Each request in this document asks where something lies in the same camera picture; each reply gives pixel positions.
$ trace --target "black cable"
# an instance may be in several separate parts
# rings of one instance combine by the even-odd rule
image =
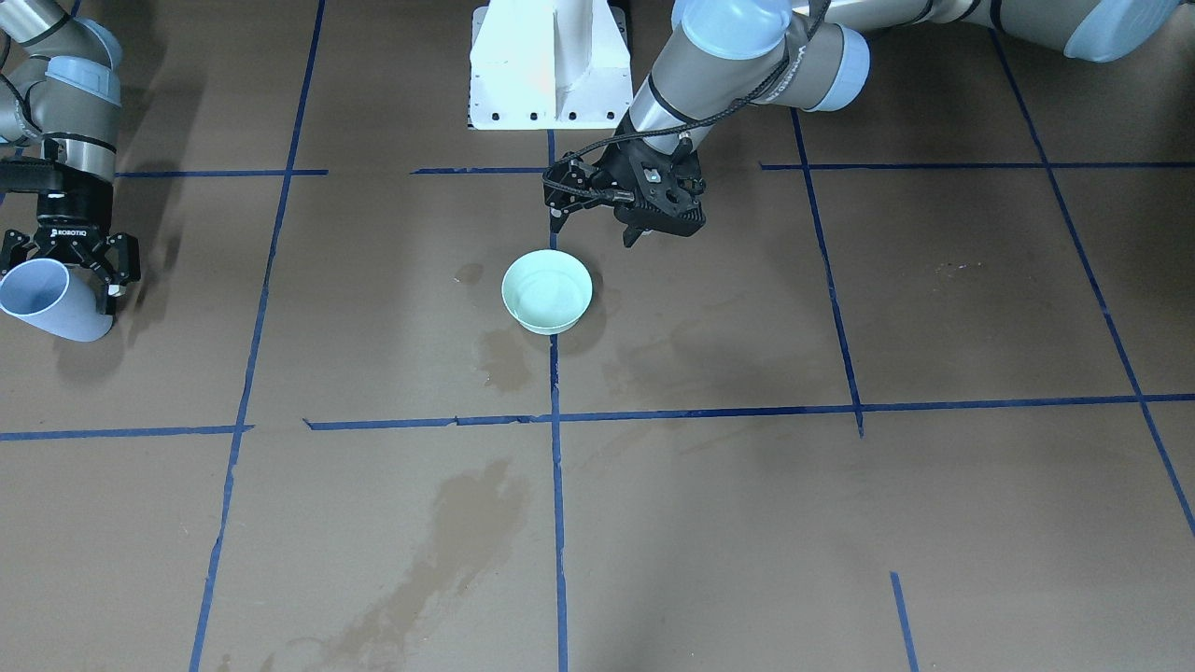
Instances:
[[[816,33],[817,29],[821,28],[822,22],[826,19],[826,12],[828,10],[829,10],[829,0],[827,0],[819,8],[819,11],[816,13],[816,17],[810,17],[811,20],[813,20],[813,23],[805,30],[805,39],[807,41],[811,41],[814,33]],[[657,130],[637,130],[635,133],[624,133],[623,135],[614,135],[614,136],[607,138],[605,140],[599,140],[599,141],[596,141],[596,142],[594,142],[592,145],[588,145],[587,147],[584,147],[582,149],[577,149],[576,152],[569,152],[568,154],[564,154],[563,157],[560,157],[559,159],[557,159],[556,161],[553,161],[550,166],[547,166],[544,170],[544,172],[541,175],[541,179],[543,179],[543,182],[544,182],[545,185],[551,187],[552,189],[556,189],[557,191],[563,191],[564,194],[571,194],[574,196],[586,196],[586,197],[595,197],[595,196],[596,197],[601,197],[602,193],[599,191],[599,190],[596,190],[596,189],[588,189],[588,190],[586,190],[586,189],[577,189],[576,187],[571,187],[571,185],[557,182],[557,181],[552,179],[551,177],[549,177],[549,175],[552,172],[552,170],[554,170],[557,166],[559,166],[562,164],[566,164],[569,161],[572,161],[574,159],[580,159],[581,157],[588,154],[589,152],[593,152],[594,149],[600,149],[600,148],[609,146],[609,145],[614,145],[614,143],[618,143],[618,142],[626,142],[629,140],[643,140],[645,138],[658,138],[661,135],[673,135],[673,134],[678,134],[678,133],[685,133],[685,132],[688,132],[688,130],[694,130],[694,129],[698,129],[698,128],[705,128],[707,126],[713,126],[713,124],[721,122],[722,120],[729,117],[730,115],[737,112],[739,110],[746,108],[750,103],[758,100],[760,97],[762,97],[764,93],[766,93],[768,90],[771,90],[776,85],[776,83],[779,81],[780,77],[784,75],[784,72],[789,68],[789,63],[791,61],[790,61],[790,57],[789,57],[789,51],[788,51],[788,49],[785,49],[785,51],[784,51],[784,59],[782,59],[780,62],[777,63],[777,66],[774,68],[772,68],[772,72],[770,72],[767,74],[767,77],[764,79],[764,81],[761,81],[759,84],[759,86],[756,86],[755,88],[753,88],[750,91],[750,93],[748,93],[747,96],[743,96],[741,98],[735,98],[734,100],[731,100],[730,105],[728,105],[727,109],[722,110],[721,112],[713,114],[713,115],[707,116],[707,117],[705,117],[703,120],[697,120],[697,121],[693,121],[693,122],[682,123],[680,126],[674,126],[672,128],[661,128],[661,129],[657,129]]]
[[[8,37],[6,35],[4,53],[0,54],[0,67],[4,67],[4,63],[8,60],[8,54],[11,51],[12,51],[12,37]],[[29,126],[30,128],[33,129],[35,133],[39,135],[42,133],[42,127],[37,126],[33,122],[33,112],[29,105],[29,97],[22,96],[20,91],[17,91],[17,87],[12,84],[12,80],[8,79],[8,75],[4,74],[2,72],[0,72],[0,84],[4,84],[5,87],[8,88],[8,91],[12,93],[13,98],[16,98],[17,103],[19,103],[20,105],[19,111],[23,117],[20,120],[22,123]]]

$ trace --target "water stain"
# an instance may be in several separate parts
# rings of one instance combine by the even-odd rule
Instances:
[[[511,478],[509,462],[483,474],[465,474],[440,487],[431,537],[388,597],[375,603],[330,640],[288,642],[261,672],[397,672],[410,652],[410,635],[431,629],[460,605],[479,576],[504,562],[523,527],[531,487]]]
[[[482,336],[478,349],[482,360],[478,368],[486,373],[486,387],[514,392],[531,383],[527,350],[517,330],[489,331]]]
[[[699,331],[701,322],[680,322],[664,338],[642,346],[615,348],[615,361],[602,364],[602,378],[611,397],[631,396],[638,399],[660,399],[660,395],[700,389],[706,369],[715,360],[686,361],[678,356],[678,344],[691,331]]]
[[[586,478],[599,478],[608,474],[611,469],[617,469],[617,463],[627,450],[643,446],[656,428],[655,422],[632,423],[630,429],[620,432],[605,446],[593,451],[580,464],[570,466],[569,471],[584,471],[588,472]]]
[[[453,280],[460,282],[461,285],[467,285],[472,287],[473,285],[480,282],[482,274],[484,271],[485,267],[483,267],[482,264],[465,264],[460,267],[460,270],[456,271],[456,275],[453,276]]]
[[[744,423],[744,426],[740,427],[739,429],[727,432],[717,438],[706,439],[697,445],[682,448],[679,454],[691,456],[695,453],[703,453],[705,451],[709,451],[710,448],[721,448],[728,445],[739,446],[743,444],[742,441],[737,441],[739,439],[742,438],[762,439],[761,435],[765,434],[770,428],[776,426],[778,422],[780,421],[776,417],[753,419],[752,422]]]

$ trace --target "robotic arm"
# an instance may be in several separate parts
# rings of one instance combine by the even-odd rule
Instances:
[[[0,0],[6,33],[29,59],[0,74],[0,145],[41,146],[41,158],[0,160],[0,193],[37,194],[37,231],[4,234],[0,277],[38,257],[91,269],[106,286],[100,310],[141,279],[137,240],[112,234],[112,179],[121,110],[120,43],[53,0]]]
[[[676,0],[673,35],[612,138],[544,172],[553,232],[568,216],[614,209],[630,248],[646,231],[692,236],[705,224],[697,147],[747,105],[846,106],[871,56],[860,31],[968,22],[1105,62],[1140,47],[1181,0]],[[584,154],[605,147],[593,165]]]

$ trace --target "wet spot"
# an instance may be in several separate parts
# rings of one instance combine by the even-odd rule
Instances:
[[[262,672],[404,668],[411,647],[455,611],[470,591],[510,555],[526,524],[531,487],[509,462],[445,481],[433,505],[431,532],[398,587],[335,637],[304,637],[270,654]]]
[[[658,426],[654,422],[631,423],[631,428],[620,432],[612,441],[589,454],[580,465],[570,465],[569,471],[587,471],[587,478],[595,478],[617,469],[619,459],[630,448],[643,446],[648,436]]]
[[[485,273],[485,267],[482,264],[465,264],[460,267],[453,280],[460,282],[461,285],[467,285],[472,287],[482,280],[482,274]]]
[[[527,350],[516,330],[489,331],[478,344],[480,365],[486,373],[485,386],[500,392],[514,392],[531,383]]]

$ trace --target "blue tape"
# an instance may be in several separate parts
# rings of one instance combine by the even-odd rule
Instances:
[[[1146,395],[1145,401],[1153,403],[1195,402],[1195,395]]]
[[[1043,407],[1081,407],[1103,404],[1135,404],[1138,398],[1132,395],[1113,395],[1107,397],[1056,397],[1038,399],[979,399],[966,402],[897,402],[888,404],[863,404],[866,413],[893,413],[912,410],[964,410],[998,408],[1043,408]]]
[[[488,424],[541,424],[552,421],[550,415],[490,415],[478,417],[425,417],[413,420],[361,420],[350,422],[312,422],[304,419],[312,432],[345,432],[357,429],[410,429],[416,427],[477,427]]]
[[[556,519],[556,647],[559,672],[569,672],[569,598],[564,581],[564,471],[560,450],[560,348],[551,337],[550,379],[552,395],[552,491]]]
[[[1067,161],[1050,164],[1055,169],[1189,169],[1195,161]]]
[[[1195,513],[1191,512],[1190,502],[1187,501],[1187,494],[1183,491],[1182,483],[1178,481],[1178,474],[1175,471],[1173,465],[1170,462],[1170,454],[1166,452],[1166,446],[1162,441],[1162,434],[1158,432],[1157,424],[1153,422],[1153,414],[1150,413],[1150,403],[1141,391],[1141,385],[1136,379],[1136,373],[1133,371],[1133,365],[1129,362],[1128,352],[1124,349],[1124,343],[1121,341],[1120,332],[1116,330],[1116,322],[1113,319],[1111,310],[1108,307],[1108,301],[1104,299],[1104,293],[1099,288],[1099,282],[1096,280],[1096,274],[1091,268],[1091,262],[1087,258],[1087,252],[1084,250],[1083,240],[1079,237],[1079,230],[1074,226],[1074,219],[1071,216],[1071,209],[1066,204],[1066,198],[1062,196],[1062,188],[1058,183],[1058,177],[1054,175],[1054,169],[1050,166],[1049,158],[1046,155],[1046,147],[1042,145],[1041,136],[1037,134],[1037,127],[1034,124],[1032,117],[1029,115],[1029,106],[1025,104],[1025,98],[1021,93],[1021,87],[1017,85],[1017,79],[1012,74],[1012,66],[1009,65],[1009,57],[1004,53],[1004,45],[1000,44],[1000,39],[995,31],[988,30],[992,37],[992,44],[995,47],[995,54],[1000,59],[1000,67],[1004,68],[1004,74],[1009,79],[1009,86],[1012,87],[1012,93],[1017,98],[1017,105],[1021,108],[1021,114],[1025,117],[1025,126],[1029,128],[1029,135],[1034,140],[1034,146],[1037,147],[1037,153],[1041,155],[1042,164],[1046,165],[1046,175],[1049,177],[1050,188],[1054,190],[1054,197],[1058,200],[1058,207],[1062,212],[1062,219],[1066,221],[1066,230],[1071,234],[1071,240],[1074,243],[1074,251],[1079,255],[1079,261],[1083,263],[1083,270],[1087,275],[1087,282],[1091,285],[1091,291],[1096,295],[1096,301],[1099,304],[1099,310],[1104,314],[1104,323],[1108,325],[1108,332],[1111,335],[1113,343],[1116,346],[1116,354],[1120,356],[1121,364],[1124,366],[1124,373],[1128,375],[1129,384],[1133,386],[1133,393],[1141,407],[1141,415],[1145,416],[1145,423],[1150,428],[1150,435],[1153,438],[1153,444],[1158,450],[1158,456],[1162,458],[1162,464],[1165,468],[1166,476],[1170,478],[1170,487],[1175,490],[1175,496],[1178,497],[1178,506],[1183,512],[1183,517],[1187,519],[1187,526],[1195,536]]]
[[[534,166],[498,166],[498,167],[429,167],[412,170],[411,175],[509,175],[541,173],[543,167]]]
[[[158,170],[118,172],[125,179],[161,179],[176,177],[295,177],[326,176],[327,170]]]
[[[921,672],[917,664],[917,647],[913,646],[913,629],[908,625],[908,610],[905,609],[905,591],[900,587],[900,575],[889,573],[893,581],[893,595],[896,598],[896,615],[900,617],[900,630],[905,636],[905,655],[908,656],[909,672]]]
[[[0,441],[48,441],[55,439],[103,439],[116,436],[133,439],[137,436],[185,436],[214,435],[249,432],[252,424],[216,424],[210,427],[136,427],[124,429],[61,429],[56,432],[0,432]]]
[[[1147,395],[1150,403],[1195,402],[1195,393]],[[789,415],[841,415],[863,413],[907,413],[919,410],[982,410],[1004,408],[1048,408],[1136,404],[1133,395],[1109,395],[1097,397],[1044,397],[1022,399],[973,399],[957,402],[893,402],[874,404],[831,404],[808,407],[755,407],[755,408],[715,408],[715,409],[675,409],[675,410],[627,410],[595,413],[560,413],[565,422],[607,422],[624,420],[685,420],[709,417],[772,417]],[[415,427],[470,427],[477,424],[545,424],[553,421],[553,415],[491,415],[477,417],[427,417],[412,420],[361,420],[349,422],[312,422],[304,420],[313,432],[337,432],[355,429],[403,429]]]
[[[282,177],[282,194],[278,196],[278,212],[274,220],[274,234],[270,239],[270,252],[265,259],[265,273],[262,279],[262,294],[258,299],[257,320],[253,325],[253,340],[249,350],[249,361],[245,366],[245,387],[241,392],[240,405],[237,410],[238,427],[245,424],[245,417],[249,415],[249,399],[253,391],[253,375],[257,369],[257,356],[262,344],[262,331],[265,325],[265,310],[270,298],[270,276],[274,271],[274,257],[277,255],[278,238],[282,233],[282,222],[286,218],[287,198],[290,195],[290,178],[294,175],[295,157],[299,153],[299,139],[302,133],[302,120],[307,109],[307,93],[311,91],[312,73],[315,69],[315,55],[319,49],[319,36],[324,23],[324,4],[325,0],[319,0],[315,10],[315,26],[312,30],[311,48],[307,51],[307,69],[304,74],[302,90],[299,93],[299,109],[295,112],[294,130],[290,135],[290,153],[287,157],[287,170]],[[220,512],[220,532],[216,536],[215,544],[212,546],[212,555],[208,560],[208,575],[203,585],[203,601],[200,605],[200,618],[195,627],[195,644],[191,648],[190,672],[200,672],[200,661],[203,656],[203,642],[207,636],[208,617],[212,613],[212,595],[215,591],[216,575],[220,569],[220,554],[223,549],[223,536],[228,525],[228,508],[232,503],[233,469],[237,466],[237,460],[240,456],[240,442],[243,435],[244,433],[240,430],[233,433],[232,447],[228,453],[228,469],[225,474],[225,491]]]
[[[834,311],[834,329],[838,330],[838,344],[842,350],[842,367],[846,369],[846,384],[851,390],[851,403],[854,404],[854,422],[863,436],[863,410],[859,408],[859,387],[854,381],[854,364],[851,361],[851,348],[846,342],[846,326],[842,324],[842,310],[838,304],[838,289],[834,287],[834,271],[829,265],[829,251],[826,248],[826,232],[821,226],[821,212],[817,208],[817,194],[814,191],[814,176],[809,170],[809,155],[805,153],[805,139],[801,133],[801,120],[797,110],[789,109],[792,117],[792,132],[797,136],[797,151],[801,153],[802,172],[805,177],[805,191],[809,193],[809,209],[814,215],[814,231],[817,233],[817,248],[821,250],[822,264],[826,267],[826,286],[829,288],[829,304]]]
[[[629,410],[615,413],[563,413],[560,422],[606,422],[618,420],[685,420],[703,417],[771,417],[785,415],[853,414],[853,404],[825,407],[771,407],[692,410]]]
[[[1049,164],[1055,169],[1189,169],[1195,167],[1195,161],[1071,161]],[[759,164],[764,171],[796,171],[804,170],[801,164]],[[1041,163],[952,163],[952,164],[809,164],[813,171],[844,171],[844,170],[1024,170],[1046,167]]]

